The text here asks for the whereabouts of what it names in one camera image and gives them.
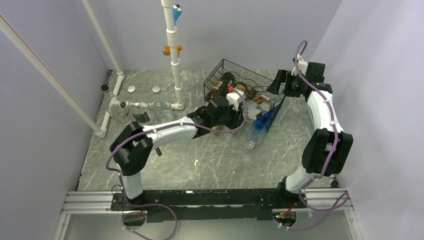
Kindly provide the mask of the dark green wine bottle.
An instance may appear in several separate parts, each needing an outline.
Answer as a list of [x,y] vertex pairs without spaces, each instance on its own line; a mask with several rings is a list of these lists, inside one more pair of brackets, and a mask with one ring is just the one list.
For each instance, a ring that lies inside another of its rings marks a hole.
[[229,87],[235,83],[235,77],[230,72],[225,72],[219,79],[212,76],[212,80],[204,83],[204,100],[209,102],[217,97],[225,97],[229,93]]

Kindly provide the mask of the clear square bottle black cap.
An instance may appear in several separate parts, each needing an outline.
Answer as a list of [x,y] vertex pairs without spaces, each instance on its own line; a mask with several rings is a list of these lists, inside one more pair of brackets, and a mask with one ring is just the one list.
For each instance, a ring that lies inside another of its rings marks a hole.
[[269,112],[270,110],[272,110],[276,105],[275,99],[279,99],[278,95],[272,93],[264,93],[255,97],[253,100],[248,101],[248,118],[254,121]]

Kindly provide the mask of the clear bottle dark label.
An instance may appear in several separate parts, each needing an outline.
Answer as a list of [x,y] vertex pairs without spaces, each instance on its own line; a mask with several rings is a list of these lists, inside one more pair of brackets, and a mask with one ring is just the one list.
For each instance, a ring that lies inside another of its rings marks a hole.
[[159,86],[152,88],[153,102],[152,109],[158,124],[164,124],[175,120],[170,98],[161,90]]

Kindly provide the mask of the clear bottle silver cap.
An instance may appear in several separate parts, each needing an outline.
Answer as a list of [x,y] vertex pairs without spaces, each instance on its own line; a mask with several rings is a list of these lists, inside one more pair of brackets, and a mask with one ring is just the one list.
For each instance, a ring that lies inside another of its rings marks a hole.
[[140,124],[152,124],[154,115],[147,98],[134,85],[128,86],[127,91],[128,106],[134,119]]

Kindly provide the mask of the clear round cork-stoppered bottle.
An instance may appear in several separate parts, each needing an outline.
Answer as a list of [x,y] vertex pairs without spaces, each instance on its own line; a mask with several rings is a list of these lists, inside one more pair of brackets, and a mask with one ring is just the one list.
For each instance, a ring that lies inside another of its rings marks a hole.
[[132,122],[133,116],[126,101],[113,93],[107,84],[101,86],[107,103],[107,112],[111,118],[121,126],[126,126]]

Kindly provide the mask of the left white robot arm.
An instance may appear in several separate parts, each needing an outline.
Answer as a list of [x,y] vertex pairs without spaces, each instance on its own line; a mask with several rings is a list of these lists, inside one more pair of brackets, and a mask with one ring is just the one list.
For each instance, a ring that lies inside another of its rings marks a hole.
[[[128,124],[110,146],[111,155],[106,169],[118,173],[124,204],[131,210],[144,203],[141,171],[146,166],[151,151],[173,142],[191,140],[211,132],[222,134],[217,126],[226,126],[227,133],[238,131],[246,123],[248,108],[245,98],[229,100],[218,97],[180,119],[157,124]],[[116,168],[110,167],[114,161]]]

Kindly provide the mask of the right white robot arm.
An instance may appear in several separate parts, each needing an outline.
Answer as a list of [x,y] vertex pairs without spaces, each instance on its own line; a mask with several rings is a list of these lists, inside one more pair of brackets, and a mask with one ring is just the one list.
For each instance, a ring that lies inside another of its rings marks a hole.
[[344,131],[337,119],[333,90],[324,82],[324,71],[325,64],[317,62],[308,63],[306,69],[297,67],[294,72],[280,69],[268,87],[269,92],[286,97],[304,96],[314,127],[302,153],[301,166],[271,194],[282,208],[289,207],[312,181],[339,174],[353,145],[353,136]]

